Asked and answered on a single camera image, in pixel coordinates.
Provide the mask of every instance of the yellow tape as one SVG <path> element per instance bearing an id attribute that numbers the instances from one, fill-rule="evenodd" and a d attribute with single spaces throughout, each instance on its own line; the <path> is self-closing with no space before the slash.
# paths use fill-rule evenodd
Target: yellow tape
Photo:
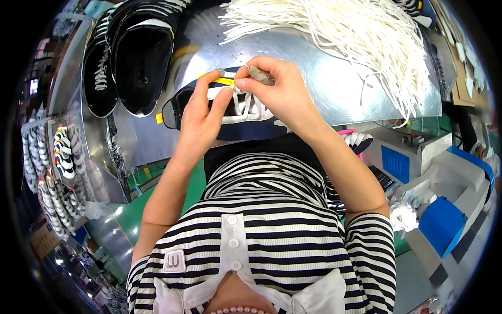
<path id="1" fill-rule="evenodd" d="M 228 86 L 235 85 L 233 79 L 224 78 L 224 77 L 220 77 L 217 80 L 214 80 L 213 82 L 220 83 L 220 84 L 225 84 L 225 85 L 228 85 Z"/>
<path id="2" fill-rule="evenodd" d="M 162 119 L 162 113 L 156 114 L 155 118 L 157 119 L 157 124 L 164 122 Z"/>

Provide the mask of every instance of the window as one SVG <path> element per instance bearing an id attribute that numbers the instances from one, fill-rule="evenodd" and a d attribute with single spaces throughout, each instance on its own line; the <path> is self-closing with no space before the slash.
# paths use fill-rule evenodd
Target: window
<path id="1" fill-rule="evenodd" d="M 30 81 L 30 95 L 35 95 L 38 89 L 38 79 L 32 79 Z"/>

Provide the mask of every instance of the stainless steel work surface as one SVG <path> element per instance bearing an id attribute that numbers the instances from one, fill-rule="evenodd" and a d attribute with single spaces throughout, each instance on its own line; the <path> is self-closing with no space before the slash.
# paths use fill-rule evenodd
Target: stainless steel work surface
<path id="1" fill-rule="evenodd" d="M 161 96 L 154 112 L 148 117 L 136 118 L 126 111 L 115 112 L 117 129 L 127 123 L 134 128 L 137 145 L 133 152 L 123 150 L 131 157 L 131 166 L 140 166 L 172 156 L 179 132 L 157 123 L 156 114 L 165 102 L 180 88 L 216 68 L 242 65 L 256 55 L 267 55 L 294 62 L 300 69 L 323 119 L 332 126 L 401 118 L 373 76 L 361 95 L 362 81 L 347 61 L 330 57 L 319 51 L 310 35 L 293 29 L 275 29 L 244 36 L 219 46 L 227 26 L 220 25 L 218 16 L 223 9 L 213 7 L 194 12 L 179 25 L 167 90 Z M 355 65 L 361 75 L 371 73 L 368 68 Z M 433 72 L 428 61 L 429 71 Z M 423 106 L 416 106 L 418 117 L 440 116 L 441 99 L 434 75 Z M 125 137 L 118 131 L 118 137 Z"/>

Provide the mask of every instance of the navy shoe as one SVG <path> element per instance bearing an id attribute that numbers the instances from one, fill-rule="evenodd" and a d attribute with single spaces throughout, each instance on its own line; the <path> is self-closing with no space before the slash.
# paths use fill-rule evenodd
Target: navy shoe
<path id="1" fill-rule="evenodd" d="M 239 67 L 225 69 L 224 78 L 233 79 Z M 195 90 L 194 80 L 180 89 L 162 108 L 164 125 L 170 129 L 181 129 L 181 118 L 190 96 Z M 221 82 L 209 84 L 209 107 L 218 92 L 228 85 Z M 234 94 L 221 122 L 216 137 L 222 141 L 268 140 L 286 134 L 289 129 L 250 93 Z"/>

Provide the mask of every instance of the white button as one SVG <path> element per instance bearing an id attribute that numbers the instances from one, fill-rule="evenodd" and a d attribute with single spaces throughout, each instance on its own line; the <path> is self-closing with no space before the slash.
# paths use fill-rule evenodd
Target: white button
<path id="1" fill-rule="evenodd" d="M 229 224 L 235 225 L 237 223 L 237 217 L 234 215 L 230 215 L 228 216 L 227 221 Z"/>
<path id="2" fill-rule="evenodd" d="M 239 246 L 239 240 L 237 240 L 237 239 L 230 239 L 230 241 L 228 241 L 228 245 L 231 248 L 235 249 L 236 247 Z"/>
<path id="3" fill-rule="evenodd" d="M 238 271 L 242 267 L 242 264 L 239 261 L 233 261 L 230 263 L 230 268 L 232 270 Z"/>

